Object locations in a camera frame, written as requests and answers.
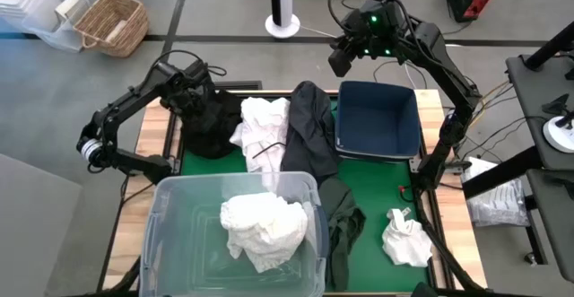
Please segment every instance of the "navy blue basket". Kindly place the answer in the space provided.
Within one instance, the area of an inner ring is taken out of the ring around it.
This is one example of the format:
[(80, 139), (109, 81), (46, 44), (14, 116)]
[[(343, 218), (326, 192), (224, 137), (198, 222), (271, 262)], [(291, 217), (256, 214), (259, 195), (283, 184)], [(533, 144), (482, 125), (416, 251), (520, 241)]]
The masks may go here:
[(414, 91), (373, 82), (342, 82), (335, 126), (336, 149), (355, 158), (404, 161), (421, 145)]

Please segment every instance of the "wooden table frame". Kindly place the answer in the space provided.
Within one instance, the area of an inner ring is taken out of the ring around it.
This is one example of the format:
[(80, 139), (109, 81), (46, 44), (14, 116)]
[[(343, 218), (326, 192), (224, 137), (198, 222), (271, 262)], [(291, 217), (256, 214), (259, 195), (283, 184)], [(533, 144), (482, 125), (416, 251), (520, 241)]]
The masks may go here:
[[(336, 91), (327, 91), (336, 96)], [(426, 152), (432, 152), (439, 139), (439, 129), (444, 119), (437, 90), (417, 90), (417, 104), (422, 122), (422, 135)], [(279, 95), (289, 96), (291, 91), (240, 91), (241, 96)], [(172, 141), (165, 141), (170, 114), (159, 104), (159, 100), (151, 102), (145, 109), (142, 128), (135, 151), (141, 155), (161, 154), (165, 144), (170, 143), (170, 154), (179, 157), (183, 146), (179, 141), (180, 124), (173, 134)], [(455, 175), (443, 176), (442, 183), (461, 187), (460, 178)], [(149, 184), (143, 176), (129, 179), (126, 195), (129, 196)], [(147, 214), (152, 204), (154, 188), (143, 192), (132, 199), (118, 211), (114, 235), (110, 240), (109, 251), (102, 269), (99, 288), (109, 288), (119, 282), (124, 273), (134, 264), (142, 249)], [(463, 269), (482, 287), (486, 287), (483, 267), (476, 247), (474, 232), (465, 196), (462, 191), (443, 186), (435, 191), (425, 192), (422, 196), (424, 212), (435, 227), (436, 232), (447, 243), (448, 248)], [(460, 289), (460, 284), (453, 280), (449, 270), (444, 267), (442, 258), (433, 247), (433, 257), (430, 261), (430, 284), (440, 288)]]

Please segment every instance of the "concrete floor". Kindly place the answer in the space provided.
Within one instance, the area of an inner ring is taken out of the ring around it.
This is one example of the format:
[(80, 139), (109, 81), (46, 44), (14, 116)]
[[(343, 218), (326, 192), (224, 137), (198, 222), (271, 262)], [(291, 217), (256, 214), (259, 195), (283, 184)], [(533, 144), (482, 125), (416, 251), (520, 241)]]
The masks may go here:
[[(149, 33), (167, 34), (178, 0), (141, 1), (148, 9)], [(445, 0), (403, 1), (412, 15), (436, 22), (443, 31), (458, 27), (448, 18)], [(572, 2), (574, 0), (492, 0), (478, 21), (448, 37), (549, 39), (574, 17)], [(339, 33), (326, 10), (326, 0), (294, 0), (294, 8), (304, 26)], [(338, 2), (335, 10), (339, 15), (344, 14)], [(269, 0), (185, 0), (177, 34), (265, 36), (263, 22), (269, 13)], [(9, 30), (0, 22), (0, 32)], [(305, 30), (299, 35), (317, 36)], [(128, 85), (141, 82), (163, 45), (163, 42), (145, 41), (130, 58), (116, 59), (94, 51), (67, 54), (50, 48), (41, 40), (0, 39), (0, 72), (3, 72), (0, 83), (4, 86), (0, 92), (0, 153), (83, 187), (46, 288), (48, 295), (86, 293), (96, 287), (123, 178), (116, 170), (106, 170), (101, 175), (89, 174), (85, 162), (74, 149), (75, 142), (94, 110), (114, 100)], [(210, 64), (229, 71), (227, 76), (216, 80), (261, 80), (267, 90), (291, 89), (303, 80), (311, 80), (325, 89), (337, 89), (343, 80), (331, 72), (326, 61), (330, 48), (325, 44), (176, 42), (172, 48), (192, 50)], [(448, 48), (460, 70), (476, 81), (482, 93), (507, 79), (504, 74), (507, 57), (533, 51), (533, 48), (509, 47)], [(34, 65), (23, 65), (22, 60)], [(170, 62), (183, 67), (188, 60), (174, 55)], [(383, 61), (355, 61), (344, 80), (372, 81), (372, 71)], [(422, 87), (420, 76), (414, 71), (411, 76)], [(426, 76), (429, 88), (438, 88)], [(404, 68), (400, 66), (385, 66), (378, 72), (378, 79), (410, 86)], [(446, 96), (441, 96), (443, 105), (450, 105)], [(475, 141), (482, 141), (520, 117), (522, 112), (518, 103), (506, 101), (485, 114), (469, 135)], [(142, 112), (122, 126), (120, 141), (124, 148), (134, 148), (141, 120)], [(507, 159), (529, 145), (532, 145), (532, 139), (527, 128), (522, 127), (493, 151)], [(476, 229), (475, 234), (492, 289), (543, 296), (574, 294), (574, 284), (561, 278), (547, 240), (545, 247), (550, 255), (550, 265), (532, 268), (522, 261), (522, 256), (529, 252), (524, 229), (482, 228)]]

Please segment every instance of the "green mat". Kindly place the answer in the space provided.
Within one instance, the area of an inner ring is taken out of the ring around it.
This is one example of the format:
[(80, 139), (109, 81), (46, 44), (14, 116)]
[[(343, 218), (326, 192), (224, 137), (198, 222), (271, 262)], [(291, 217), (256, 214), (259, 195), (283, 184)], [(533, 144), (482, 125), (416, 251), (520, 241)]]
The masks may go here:
[[(336, 101), (332, 101), (332, 109), (336, 109)], [(181, 174), (186, 176), (246, 171), (245, 157), (239, 148), (218, 160), (185, 151), (181, 168)], [(406, 293), (412, 292), (419, 282), (427, 283), (426, 268), (395, 266), (382, 248), (390, 208), (411, 207), (407, 218), (416, 217), (414, 204), (406, 203), (398, 192), (400, 185), (411, 183), (408, 164), (345, 159), (339, 165), (339, 178), (352, 189), (357, 205), (367, 216), (363, 232), (352, 247), (347, 292)]]

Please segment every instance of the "white towel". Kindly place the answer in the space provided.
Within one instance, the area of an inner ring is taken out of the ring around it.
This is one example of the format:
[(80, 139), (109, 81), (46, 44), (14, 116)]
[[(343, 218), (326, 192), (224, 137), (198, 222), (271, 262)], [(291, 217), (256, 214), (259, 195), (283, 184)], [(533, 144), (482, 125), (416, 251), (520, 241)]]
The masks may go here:
[(383, 250), (395, 265), (427, 266), (432, 242), (422, 225), (415, 220), (405, 221), (398, 209), (391, 209), (389, 214), (391, 223), (383, 232)]
[[(248, 171), (280, 171), (285, 153), (285, 140), (289, 126), (289, 101), (281, 98), (272, 102), (264, 99), (248, 98), (241, 102), (241, 117), (230, 138), (232, 144), (242, 148)], [(271, 144), (277, 144), (264, 153), (255, 155)]]
[(222, 204), (222, 226), (234, 258), (244, 249), (258, 273), (289, 260), (305, 237), (308, 217), (300, 203), (274, 193), (241, 195)]

